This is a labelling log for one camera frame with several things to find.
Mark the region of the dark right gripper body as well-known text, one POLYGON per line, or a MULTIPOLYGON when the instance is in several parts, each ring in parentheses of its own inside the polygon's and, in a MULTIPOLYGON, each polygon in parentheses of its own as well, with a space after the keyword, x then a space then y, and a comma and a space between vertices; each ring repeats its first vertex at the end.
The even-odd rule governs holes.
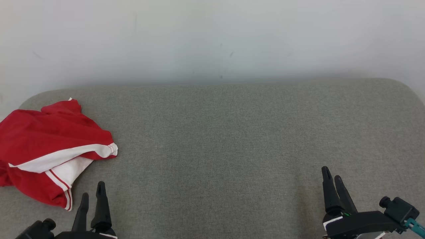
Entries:
POLYGON ((382 239, 389 233, 402 234, 405 227, 380 211, 340 216, 323 223, 323 239, 382 239))

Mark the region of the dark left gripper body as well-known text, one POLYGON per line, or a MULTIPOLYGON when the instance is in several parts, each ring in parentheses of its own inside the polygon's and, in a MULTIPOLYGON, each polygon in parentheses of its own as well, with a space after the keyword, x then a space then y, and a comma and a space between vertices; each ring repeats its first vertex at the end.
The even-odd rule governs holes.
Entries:
POLYGON ((55 239, 117 239, 112 229, 88 231, 64 231, 55 236, 55 239))

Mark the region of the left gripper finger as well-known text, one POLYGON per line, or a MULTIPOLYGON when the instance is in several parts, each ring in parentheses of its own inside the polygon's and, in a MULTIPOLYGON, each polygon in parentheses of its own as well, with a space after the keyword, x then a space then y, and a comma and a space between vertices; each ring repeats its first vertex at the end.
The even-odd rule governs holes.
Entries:
POLYGON ((108 197, 106 194, 105 183, 99 181, 96 190, 96 209, 94 218, 91 221, 91 228, 94 229, 111 229, 112 219, 110 214, 110 208, 108 203, 108 197))
POLYGON ((87 213, 89 209, 89 195, 83 193, 79 208, 76 211, 76 216, 73 222, 73 232, 84 232, 87 229, 87 213))

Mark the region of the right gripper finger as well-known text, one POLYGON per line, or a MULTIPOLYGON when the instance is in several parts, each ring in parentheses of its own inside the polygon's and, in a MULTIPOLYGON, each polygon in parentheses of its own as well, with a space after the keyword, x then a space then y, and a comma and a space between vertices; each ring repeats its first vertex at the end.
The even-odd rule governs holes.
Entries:
POLYGON ((341 214, 343 207, 334 186, 334 180, 327 166, 321 168, 323 176, 324 207, 327 214, 341 214))
POLYGON ((349 191, 346 189, 346 186, 343 183, 342 178, 339 175, 334 177, 334 183, 336 186, 336 192, 339 196, 342 207, 345 209, 346 213, 357 213, 357 208, 352 200, 352 197, 349 194, 349 191))

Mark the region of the red basketball jersey white sleeves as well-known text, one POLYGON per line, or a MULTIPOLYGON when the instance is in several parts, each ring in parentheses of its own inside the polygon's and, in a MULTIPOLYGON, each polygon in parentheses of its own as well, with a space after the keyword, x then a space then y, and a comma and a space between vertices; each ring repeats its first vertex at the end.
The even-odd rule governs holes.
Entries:
POLYGON ((0 161, 0 187, 14 186, 34 200, 71 211, 73 183, 92 162, 76 157, 45 172, 34 173, 0 161))

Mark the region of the red shorts with white band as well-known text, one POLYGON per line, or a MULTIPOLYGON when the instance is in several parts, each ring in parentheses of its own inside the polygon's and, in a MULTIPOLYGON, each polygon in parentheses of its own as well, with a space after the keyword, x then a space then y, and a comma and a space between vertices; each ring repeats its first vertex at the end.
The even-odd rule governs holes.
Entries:
POLYGON ((111 132, 84 115, 75 99, 40 111, 15 110, 0 122, 0 161, 11 168, 41 173, 79 156, 102 160, 117 154, 111 132))

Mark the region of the grey fabric sofa cushion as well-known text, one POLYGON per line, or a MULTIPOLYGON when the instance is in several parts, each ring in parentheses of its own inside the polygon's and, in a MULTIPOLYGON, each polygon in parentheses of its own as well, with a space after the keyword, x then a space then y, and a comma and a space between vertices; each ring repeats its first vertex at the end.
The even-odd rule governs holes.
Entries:
POLYGON ((36 220, 70 230, 84 192, 105 182, 119 239, 321 239, 321 168, 340 175, 358 211, 384 196, 425 225, 425 105, 389 79, 47 91, 21 109, 67 100, 111 132, 118 156, 73 185, 73 210, 0 188, 0 239, 36 220))

